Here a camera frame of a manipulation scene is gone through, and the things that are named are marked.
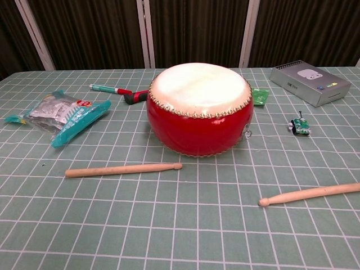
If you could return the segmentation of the wooden drumstick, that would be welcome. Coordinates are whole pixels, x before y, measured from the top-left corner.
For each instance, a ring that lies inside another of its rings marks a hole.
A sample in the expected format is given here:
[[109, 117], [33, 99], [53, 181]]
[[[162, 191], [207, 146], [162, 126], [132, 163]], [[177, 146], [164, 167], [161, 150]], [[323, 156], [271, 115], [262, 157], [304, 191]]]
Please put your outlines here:
[[87, 177], [87, 176], [104, 176], [113, 174], [129, 174], [129, 173], [144, 173], [144, 172], [160, 172], [164, 170], [178, 170], [183, 165], [181, 163], [172, 164], [142, 164], [142, 165], [127, 165], [127, 166], [111, 166], [103, 168], [86, 168], [86, 169], [69, 169], [65, 172], [68, 178]]
[[306, 190], [282, 193], [270, 198], [261, 198], [258, 205], [267, 207], [272, 204], [288, 203], [292, 201], [305, 200], [314, 197], [359, 192], [360, 183], [339, 184], [336, 186], [310, 188]]

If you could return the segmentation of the red and white drum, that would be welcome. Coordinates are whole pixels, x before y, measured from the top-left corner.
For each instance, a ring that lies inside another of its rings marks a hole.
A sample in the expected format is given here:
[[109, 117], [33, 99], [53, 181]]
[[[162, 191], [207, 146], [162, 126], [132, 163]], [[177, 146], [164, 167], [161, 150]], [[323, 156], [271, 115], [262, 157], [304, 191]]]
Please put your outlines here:
[[249, 138], [254, 101], [239, 73], [193, 62], [162, 71], [147, 96], [148, 122], [166, 147], [188, 156], [223, 153]]

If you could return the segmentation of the red and black claw hammer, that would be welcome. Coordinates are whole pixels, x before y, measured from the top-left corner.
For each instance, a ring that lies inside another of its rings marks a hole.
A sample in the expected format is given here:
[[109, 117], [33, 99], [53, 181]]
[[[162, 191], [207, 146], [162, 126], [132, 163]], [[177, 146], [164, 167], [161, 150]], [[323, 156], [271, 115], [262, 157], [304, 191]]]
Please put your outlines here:
[[147, 100], [148, 91], [139, 91], [124, 94], [124, 100], [128, 105], [133, 105]]

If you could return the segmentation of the green and red marker pen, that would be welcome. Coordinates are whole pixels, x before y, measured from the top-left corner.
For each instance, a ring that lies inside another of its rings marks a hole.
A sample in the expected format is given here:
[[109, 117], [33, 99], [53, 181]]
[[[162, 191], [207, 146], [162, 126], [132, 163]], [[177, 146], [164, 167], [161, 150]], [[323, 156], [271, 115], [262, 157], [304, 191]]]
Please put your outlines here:
[[116, 87], [108, 87], [104, 85], [96, 85], [96, 84], [90, 84], [89, 85], [91, 90], [99, 91], [99, 92], [106, 92], [106, 93], [116, 93], [119, 95], [132, 95], [132, 91], [122, 89], [122, 88], [116, 88]]

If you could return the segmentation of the green sachet packet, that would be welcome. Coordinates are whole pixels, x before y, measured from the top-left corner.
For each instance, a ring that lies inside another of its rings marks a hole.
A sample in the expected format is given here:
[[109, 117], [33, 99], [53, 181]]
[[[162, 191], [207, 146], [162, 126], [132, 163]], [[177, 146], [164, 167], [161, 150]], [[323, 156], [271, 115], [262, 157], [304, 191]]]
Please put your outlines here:
[[269, 90], [253, 88], [251, 90], [251, 92], [252, 92], [253, 102], [254, 102], [255, 106], [263, 106], [266, 104], [268, 96], [269, 96]]

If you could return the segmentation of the green checked tablecloth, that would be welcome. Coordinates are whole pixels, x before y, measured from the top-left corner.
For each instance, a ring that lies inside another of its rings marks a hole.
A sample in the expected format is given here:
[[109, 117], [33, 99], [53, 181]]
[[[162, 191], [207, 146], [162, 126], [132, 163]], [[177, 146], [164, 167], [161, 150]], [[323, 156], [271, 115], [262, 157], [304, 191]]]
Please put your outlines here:
[[[128, 106], [92, 83], [145, 89], [157, 70], [17, 73], [0, 81], [0, 270], [360, 270], [360, 193], [268, 208], [262, 197], [360, 182], [360, 68], [328, 69], [348, 94], [315, 108], [242, 69], [269, 90], [252, 136], [218, 155], [165, 148], [144, 103]], [[5, 123], [61, 89], [109, 113], [61, 149]], [[288, 124], [301, 111], [310, 135]], [[160, 172], [68, 178], [69, 169], [181, 163]]]

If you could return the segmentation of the dark ribbed partition panel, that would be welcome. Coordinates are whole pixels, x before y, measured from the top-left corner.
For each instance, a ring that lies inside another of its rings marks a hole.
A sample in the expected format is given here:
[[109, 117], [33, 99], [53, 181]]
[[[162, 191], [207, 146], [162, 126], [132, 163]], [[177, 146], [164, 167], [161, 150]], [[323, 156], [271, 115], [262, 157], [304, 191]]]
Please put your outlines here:
[[0, 80], [44, 66], [14, 0], [0, 0]]
[[356, 66], [360, 0], [260, 0], [248, 66]]
[[238, 67], [248, 5], [249, 0], [150, 0], [156, 67]]
[[28, 0], [57, 70], [139, 69], [136, 0]]

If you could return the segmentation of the teal and silver snack bag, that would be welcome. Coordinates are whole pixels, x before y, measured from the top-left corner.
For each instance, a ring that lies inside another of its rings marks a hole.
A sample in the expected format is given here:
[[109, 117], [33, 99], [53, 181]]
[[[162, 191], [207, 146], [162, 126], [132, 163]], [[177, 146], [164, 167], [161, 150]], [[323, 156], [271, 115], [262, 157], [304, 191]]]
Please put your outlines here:
[[22, 115], [10, 115], [6, 123], [28, 124], [51, 135], [51, 146], [60, 148], [103, 116], [109, 100], [91, 102], [64, 94], [62, 90], [44, 96]]

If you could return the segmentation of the small green circuit module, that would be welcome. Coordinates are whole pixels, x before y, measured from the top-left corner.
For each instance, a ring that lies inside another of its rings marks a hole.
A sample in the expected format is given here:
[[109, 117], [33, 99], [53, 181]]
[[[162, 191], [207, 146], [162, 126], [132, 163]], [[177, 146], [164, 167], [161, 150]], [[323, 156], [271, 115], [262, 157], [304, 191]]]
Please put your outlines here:
[[299, 111], [299, 118], [293, 118], [288, 124], [288, 130], [292, 131], [293, 135], [308, 136], [311, 133], [308, 122], [303, 118], [302, 112]]

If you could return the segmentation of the silver product box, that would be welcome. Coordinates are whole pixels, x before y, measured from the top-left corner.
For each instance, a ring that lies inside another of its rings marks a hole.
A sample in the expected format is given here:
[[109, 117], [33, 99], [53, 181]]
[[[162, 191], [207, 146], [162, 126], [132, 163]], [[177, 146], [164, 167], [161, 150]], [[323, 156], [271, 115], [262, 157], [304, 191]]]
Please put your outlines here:
[[351, 85], [302, 60], [273, 67], [269, 79], [314, 107], [345, 97]]

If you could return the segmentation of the white partition frame post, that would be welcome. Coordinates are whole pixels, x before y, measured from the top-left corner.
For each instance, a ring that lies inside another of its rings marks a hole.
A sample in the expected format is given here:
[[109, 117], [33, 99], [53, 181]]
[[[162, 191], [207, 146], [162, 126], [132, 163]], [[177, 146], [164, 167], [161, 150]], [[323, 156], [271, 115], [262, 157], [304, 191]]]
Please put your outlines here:
[[145, 68], [156, 68], [150, 0], [136, 0]]
[[37, 54], [43, 64], [43, 67], [47, 71], [55, 71], [55, 65], [51, 58], [50, 52], [43, 39], [43, 35], [36, 22], [32, 9], [30, 8], [28, 0], [14, 0], [17, 9], [22, 17], [22, 20], [27, 28], [27, 31], [31, 37]]
[[257, 23], [260, 0], [249, 0], [244, 35], [239, 59], [239, 68], [247, 68], [250, 61], [251, 48]]

